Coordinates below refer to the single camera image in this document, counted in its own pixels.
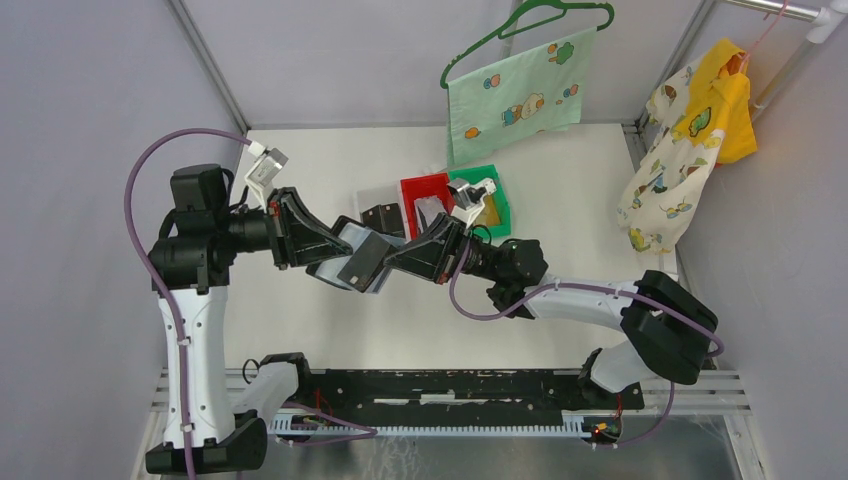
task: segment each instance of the white table surface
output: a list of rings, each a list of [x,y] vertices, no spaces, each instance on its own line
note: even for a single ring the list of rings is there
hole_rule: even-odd
[[[339,215],[358,218],[355,191],[444,166],[444,127],[255,130],[248,137],[289,157],[275,185],[297,187],[329,226]],[[251,163],[243,154],[234,192]],[[489,163],[512,208],[511,236],[539,239],[550,273],[627,280],[659,268],[658,257],[631,249],[615,222],[634,174],[620,125],[544,132],[468,166]],[[676,271],[674,255],[664,262]],[[490,284],[463,276],[457,296],[467,310],[492,313]],[[624,337],[567,320],[470,320],[453,309],[447,285],[398,271],[379,295],[344,292],[303,269],[280,272],[270,252],[257,252],[231,268],[224,338],[228,367],[302,351],[313,368],[477,369],[579,367],[592,350]]]

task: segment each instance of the metal rod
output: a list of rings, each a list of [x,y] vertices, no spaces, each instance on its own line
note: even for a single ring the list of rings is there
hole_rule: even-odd
[[[524,3],[524,0],[512,0],[512,7],[510,7],[510,9],[509,9],[509,16],[510,17],[512,16],[513,13],[515,13],[516,10],[518,10],[518,7],[520,7],[522,3]],[[512,25],[510,25],[509,28],[507,28],[506,32],[504,32],[504,33],[512,33],[512,32],[515,31],[515,29],[517,27],[518,27],[518,22],[515,22]],[[515,39],[515,35],[513,35],[511,37],[507,37],[506,40],[504,40],[503,46],[501,46],[501,60],[503,60],[504,58],[509,58],[512,55],[512,41],[514,39]]]
[[[795,74],[801,71],[804,63],[812,56],[812,51],[817,46],[817,43],[806,39],[798,46],[795,53],[780,67],[780,70],[772,77],[766,88],[760,92],[757,99],[751,102],[751,121],[755,121],[783,87],[792,80]]]
[[[783,8],[783,2],[773,2],[771,0],[722,0],[724,3],[736,5],[739,7],[749,8],[765,13],[779,13]],[[783,14],[786,18],[794,18],[812,23],[818,18],[821,13],[821,8],[810,7],[807,5],[789,4],[786,7],[786,12]]]
[[[683,61],[684,57],[689,53],[689,50],[692,48],[692,44],[695,43],[695,39],[701,33],[701,30],[704,28],[704,24],[707,19],[710,18],[713,9],[716,6],[716,0],[701,0],[701,3],[698,5],[698,8],[695,9],[695,14],[692,15],[692,19],[689,20],[689,25],[686,26],[686,30],[683,33],[683,36],[680,37],[680,41],[677,42],[677,46],[674,47],[674,52],[672,52],[671,57],[669,57],[668,62],[665,64],[665,68],[663,68],[662,73],[660,74],[659,79],[657,80],[656,85],[654,85],[654,90],[659,88],[666,79],[674,75],[674,73],[679,68],[680,63]],[[642,109],[642,113],[639,118],[636,120],[636,125],[640,130],[644,130],[645,126],[648,124],[648,110],[646,108]]]
[[[177,24],[179,24],[183,34],[186,36],[188,44],[191,46],[197,60],[200,62],[200,66],[203,68],[203,71],[206,72],[206,76],[209,77],[209,81],[212,82],[215,90],[218,91],[218,95],[224,102],[227,114],[230,116],[233,124],[239,130],[239,133],[242,135],[246,134],[247,131],[250,130],[250,124],[247,122],[244,113],[239,108],[233,92],[230,90],[229,85],[227,85],[227,81],[224,79],[224,75],[221,73],[221,69],[218,68],[218,64],[215,63],[215,59],[212,58],[212,53],[209,52],[209,47],[206,45],[206,41],[203,40],[203,35],[200,34],[197,24],[194,23],[194,19],[191,17],[188,7],[186,7],[183,0],[166,0],[165,3],[168,5],[171,10],[171,14],[174,16],[174,19],[177,21]]]

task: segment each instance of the grey wall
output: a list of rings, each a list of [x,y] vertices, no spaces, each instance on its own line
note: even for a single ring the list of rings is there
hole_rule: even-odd
[[[164,336],[123,226],[126,175],[171,130],[232,127],[162,1],[2,2],[0,59],[0,471],[127,478]],[[235,159],[207,139],[154,156],[143,241],[174,168]]]
[[[695,52],[721,35],[748,46],[761,19],[723,5]],[[787,20],[772,31],[751,60],[755,90],[808,29]],[[680,248],[777,480],[848,478],[846,51],[843,26],[755,125],[760,151],[714,173]]]
[[[444,124],[439,78],[448,62],[501,26],[512,0],[187,0],[253,125]],[[617,1],[589,69],[586,121],[636,118],[698,0]],[[528,12],[520,25],[554,14]],[[572,11],[517,35],[515,52],[600,25],[606,12]],[[253,22],[239,26],[239,19]],[[490,41],[449,79],[500,59]]]

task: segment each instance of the wire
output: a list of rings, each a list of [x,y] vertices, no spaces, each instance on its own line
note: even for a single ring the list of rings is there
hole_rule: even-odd
[[[771,32],[771,29],[774,28],[775,25],[777,25],[777,22],[779,22],[780,19],[783,17],[783,14],[786,13],[787,7],[789,7],[789,0],[783,0],[783,7],[780,8],[780,12],[778,12],[777,17],[775,17],[773,22],[771,22],[771,25],[769,25],[766,31],[763,32],[762,35],[760,35],[760,38],[758,38],[757,41],[754,42],[754,45],[752,45],[751,48],[748,49],[748,51],[745,53],[745,56],[742,57],[742,62],[739,66],[740,71],[745,68],[745,65],[748,63],[748,60],[751,59],[751,54],[754,53],[754,50],[756,50],[758,46],[760,46],[760,42],[762,42],[763,39],[766,38],[766,35]],[[768,14],[763,17],[763,20],[765,20],[766,18],[768,18]]]
[[[698,325],[697,323],[695,323],[694,320],[683,315],[682,313],[678,312],[677,310],[674,310],[671,307],[667,307],[667,306],[661,304],[660,302],[657,302],[656,300],[654,300],[652,298],[648,298],[648,297],[641,295],[641,294],[638,294],[638,293],[627,292],[627,291],[624,291],[624,290],[618,291],[615,288],[604,287],[604,286],[600,286],[600,285],[589,285],[589,284],[585,284],[585,283],[576,283],[576,282],[549,283],[547,285],[542,285],[542,286],[536,288],[535,290],[533,290],[532,292],[526,294],[524,296],[524,298],[518,300],[517,302],[515,302],[511,306],[507,307],[505,310],[503,310],[501,312],[493,313],[491,315],[478,315],[476,313],[471,313],[471,312],[465,310],[464,308],[462,308],[462,306],[459,304],[459,302],[456,299],[456,282],[459,279],[460,273],[462,273],[462,266],[465,265],[465,261],[468,259],[468,253],[471,250],[470,247],[471,247],[471,242],[466,242],[465,250],[463,250],[462,256],[459,259],[459,263],[457,264],[456,270],[454,270],[453,276],[451,277],[451,283],[450,283],[450,288],[448,289],[448,293],[450,294],[451,303],[453,304],[454,308],[456,308],[456,310],[459,313],[461,313],[462,315],[465,315],[466,317],[468,317],[472,320],[490,321],[490,320],[497,320],[499,318],[504,318],[507,315],[509,315],[510,313],[521,308],[521,306],[523,306],[525,303],[532,300],[537,295],[541,295],[542,293],[547,292],[548,290],[554,290],[554,289],[560,289],[560,288],[568,288],[568,289],[573,289],[573,290],[585,290],[585,291],[589,291],[589,292],[598,292],[598,293],[605,293],[607,295],[619,295],[619,296],[622,296],[622,297],[632,298],[633,300],[637,300],[641,303],[644,303],[645,305],[648,305],[649,307],[652,307],[656,310],[661,310],[661,311],[665,312],[666,314],[670,315],[671,317],[679,320],[680,322],[682,322],[686,326],[697,331],[701,335],[709,338],[713,343],[716,344],[716,349],[713,350],[712,352],[707,352],[707,357],[710,357],[710,358],[715,357],[715,356],[721,355],[721,353],[724,352],[724,342],[722,342],[720,338],[718,338],[713,332],[707,330],[706,328],[704,328],[701,325]]]
[[[315,415],[316,417],[323,418],[329,422],[335,423],[337,425],[341,425],[343,427],[353,428],[355,430],[362,430],[365,433],[360,435],[351,435],[347,437],[339,437],[339,438],[331,438],[329,440],[319,440],[317,442],[288,442],[289,445],[294,445],[298,447],[320,447],[323,445],[330,445],[333,443],[345,443],[352,442],[354,440],[365,440],[368,438],[374,438],[377,436],[377,429],[372,427],[366,427],[365,425],[359,425],[353,422],[348,422],[347,420],[342,420],[341,418],[334,417],[332,415],[328,415],[320,410],[316,410],[311,407],[307,407],[306,405],[301,405],[295,402],[286,402],[283,404],[282,408],[299,408],[306,412]]]
[[[668,404],[665,406],[665,410],[663,411],[662,415],[660,415],[660,418],[657,420],[657,423],[655,423],[654,426],[650,428],[650,430],[639,435],[638,437],[633,437],[633,438],[631,438],[629,440],[625,440],[623,442],[616,442],[612,445],[604,445],[604,444],[598,443],[598,444],[593,444],[593,446],[598,446],[598,447],[601,447],[601,448],[608,448],[608,449],[615,449],[615,448],[625,447],[627,445],[633,445],[634,443],[639,443],[639,442],[645,441],[645,440],[653,437],[654,435],[656,435],[656,433],[659,431],[659,428],[662,426],[662,424],[664,424],[665,421],[668,420],[668,415],[671,413],[671,405],[674,403],[674,382],[670,382],[670,383],[671,383],[671,387],[669,388],[669,391],[668,391]],[[623,431],[624,431],[623,428],[619,431],[619,434],[618,434],[619,438],[621,438],[621,434],[622,434]]]
[[[223,130],[215,130],[212,128],[187,128],[184,130],[177,130],[176,132],[171,132],[164,137],[160,138],[153,142],[152,145],[147,147],[138,160],[136,160],[132,169],[130,170],[129,177],[127,178],[127,185],[124,189],[124,221],[127,224],[127,233],[129,233],[130,241],[133,244],[133,248],[135,249],[138,258],[141,260],[141,263],[144,264],[144,268],[150,274],[150,277],[153,279],[153,283],[156,284],[156,288],[159,289],[159,293],[168,303],[168,307],[171,310],[171,318],[174,321],[174,329],[176,330],[177,335],[177,344],[179,349],[179,359],[177,361],[177,365],[179,366],[180,371],[180,423],[181,425],[191,425],[191,417],[188,411],[188,352],[187,352],[187,344],[185,343],[185,329],[183,328],[182,315],[180,314],[180,307],[177,305],[177,300],[174,298],[174,295],[168,289],[168,286],[165,285],[165,281],[159,275],[159,272],[156,271],[156,267],[153,266],[153,262],[147,258],[147,253],[144,250],[144,247],[141,245],[141,240],[138,237],[138,232],[135,228],[135,221],[133,220],[132,215],[132,192],[135,187],[135,180],[138,177],[138,172],[141,171],[141,167],[144,166],[144,163],[148,158],[162,145],[170,142],[175,138],[179,138],[185,135],[197,135],[197,134],[205,134],[205,135],[215,135],[218,137],[229,138],[231,140],[235,140],[237,142],[243,143],[245,145],[250,145],[250,140],[242,137],[241,135],[236,135],[234,133],[225,132]],[[186,464],[186,475],[188,475],[189,479],[196,479],[197,473],[194,469],[194,457],[192,456],[192,439],[191,439],[191,430],[183,431],[183,450],[185,451],[185,464]]]
[[[233,183],[236,181],[236,174],[229,168],[222,168],[224,176],[227,177],[227,201],[230,200],[230,195],[233,194]]]
[[[475,228],[482,228],[489,235],[489,245],[492,244],[492,231],[489,230],[489,227],[485,225],[474,225],[471,227],[471,231],[473,232]]]
[[[618,398],[618,408],[615,410],[615,416],[613,417],[613,420],[618,420],[619,418],[621,418],[621,414],[624,412],[624,407],[621,403],[621,394],[617,394],[616,398]]]
[[[233,210],[238,210],[239,207],[241,207],[242,205],[247,203],[247,192],[248,192],[248,189],[247,189],[247,186],[245,186],[244,189],[242,189],[242,191],[241,191],[241,198],[239,198],[239,201],[234,203],[233,205],[230,205],[230,211],[231,212]]]
[[[245,370],[247,369],[247,364],[250,363],[250,362],[253,362],[253,364],[256,365],[256,369],[259,370],[259,362],[257,362],[255,359],[248,358],[247,360],[244,361],[244,363],[241,366],[241,378],[243,378],[244,383],[246,383],[248,385],[251,384],[251,381],[247,379],[247,373],[245,372]]]

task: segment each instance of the hanging towel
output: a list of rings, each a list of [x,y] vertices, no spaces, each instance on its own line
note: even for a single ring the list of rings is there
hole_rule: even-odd
[[[660,132],[616,209],[637,252],[671,253],[716,163],[757,151],[751,84],[744,67],[737,71],[744,53],[722,39],[651,95],[647,108]]]
[[[592,28],[448,82],[448,166],[580,121]]]

